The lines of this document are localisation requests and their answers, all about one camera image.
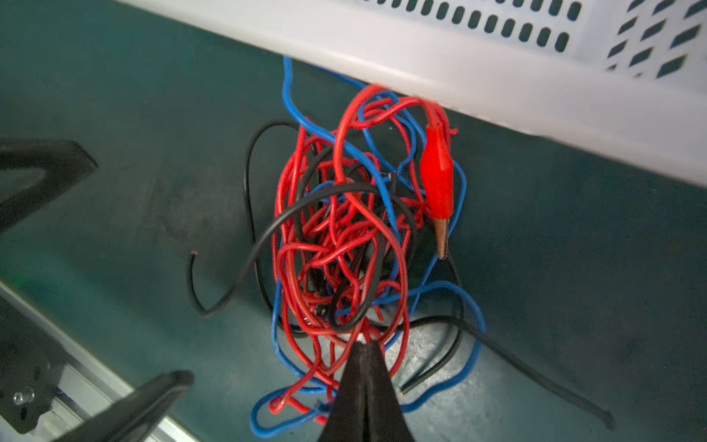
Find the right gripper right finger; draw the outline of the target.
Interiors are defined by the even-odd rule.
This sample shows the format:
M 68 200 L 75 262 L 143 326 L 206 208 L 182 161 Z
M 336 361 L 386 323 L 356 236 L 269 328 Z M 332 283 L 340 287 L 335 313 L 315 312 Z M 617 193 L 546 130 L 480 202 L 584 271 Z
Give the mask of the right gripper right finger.
M 379 342 L 353 345 L 321 441 L 412 441 Z

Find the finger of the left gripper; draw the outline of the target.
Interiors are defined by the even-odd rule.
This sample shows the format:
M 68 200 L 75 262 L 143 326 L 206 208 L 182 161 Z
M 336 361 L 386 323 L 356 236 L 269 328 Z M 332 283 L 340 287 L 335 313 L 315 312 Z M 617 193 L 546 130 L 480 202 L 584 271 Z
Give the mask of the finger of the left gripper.
M 1 230 L 5 232 L 88 178 L 98 164 L 72 140 L 3 139 L 1 169 L 42 173 L 31 185 L 1 201 Z

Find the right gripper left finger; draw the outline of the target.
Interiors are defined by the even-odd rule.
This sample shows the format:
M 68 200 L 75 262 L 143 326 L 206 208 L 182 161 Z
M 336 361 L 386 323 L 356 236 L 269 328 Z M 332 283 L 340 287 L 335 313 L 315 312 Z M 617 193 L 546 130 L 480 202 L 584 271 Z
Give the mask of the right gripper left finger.
M 194 381 L 187 370 L 159 375 L 57 441 L 145 441 Z

